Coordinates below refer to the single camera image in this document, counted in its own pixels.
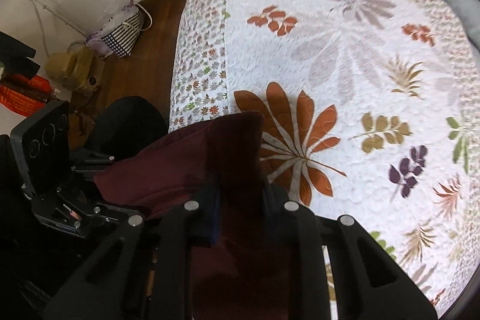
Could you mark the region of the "floral white quilt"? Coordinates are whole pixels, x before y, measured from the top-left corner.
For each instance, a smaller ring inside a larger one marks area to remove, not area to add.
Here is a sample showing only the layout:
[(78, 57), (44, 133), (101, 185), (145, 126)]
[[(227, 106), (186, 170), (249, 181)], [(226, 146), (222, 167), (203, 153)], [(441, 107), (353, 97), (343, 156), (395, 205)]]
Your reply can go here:
[(264, 115), (269, 181), (352, 215), (439, 316), (479, 266), (479, 72), (443, 0), (186, 0), (169, 127)]

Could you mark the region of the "tan cardboard boxes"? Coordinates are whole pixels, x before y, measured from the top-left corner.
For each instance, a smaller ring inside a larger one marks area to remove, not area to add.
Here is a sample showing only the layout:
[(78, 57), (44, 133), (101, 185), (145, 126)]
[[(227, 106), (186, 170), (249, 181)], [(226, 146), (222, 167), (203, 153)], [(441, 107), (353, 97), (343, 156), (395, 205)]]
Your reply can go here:
[(86, 97), (94, 94), (100, 86), (105, 62), (88, 46), (77, 52), (51, 54), (46, 61), (45, 71), (67, 90)]

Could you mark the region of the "maroon pants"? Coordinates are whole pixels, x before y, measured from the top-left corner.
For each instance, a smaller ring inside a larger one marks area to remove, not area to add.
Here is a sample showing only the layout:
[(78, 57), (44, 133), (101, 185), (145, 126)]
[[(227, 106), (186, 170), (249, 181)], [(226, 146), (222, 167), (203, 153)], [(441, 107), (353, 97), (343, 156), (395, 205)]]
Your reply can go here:
[(247, 112), (183, 127), (94, 178), (106, 201), (153, 217), (204, 189), (219, 193), (219, 240), (192, 252), (196, 319), (287, 317), (289, 254), (265, 213), (263, 125), (263, 115)]

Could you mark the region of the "orange red bag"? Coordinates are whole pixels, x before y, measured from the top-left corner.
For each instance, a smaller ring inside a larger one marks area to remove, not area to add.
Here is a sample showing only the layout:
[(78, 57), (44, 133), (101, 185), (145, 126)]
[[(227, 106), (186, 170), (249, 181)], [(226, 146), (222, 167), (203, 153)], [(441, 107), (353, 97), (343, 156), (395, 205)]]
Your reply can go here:
[(50, 82), (41, 76), (28, 79), (10, 74), (1, 78), (1, 104), (17, 115), (29, 117), (37, 113), (52, 97)]

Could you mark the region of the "striped black white bag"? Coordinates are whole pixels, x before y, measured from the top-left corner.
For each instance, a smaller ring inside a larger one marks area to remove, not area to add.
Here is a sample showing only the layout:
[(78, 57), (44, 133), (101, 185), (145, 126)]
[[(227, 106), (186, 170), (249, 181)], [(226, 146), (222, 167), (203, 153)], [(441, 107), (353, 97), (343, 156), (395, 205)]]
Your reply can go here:
[(132, 54), (138, 37), (153, 25), (151, 14), (134, 0), (116, 0), (100, 19), (101, 28), (86, 37), (85, 44), (100, 57)]

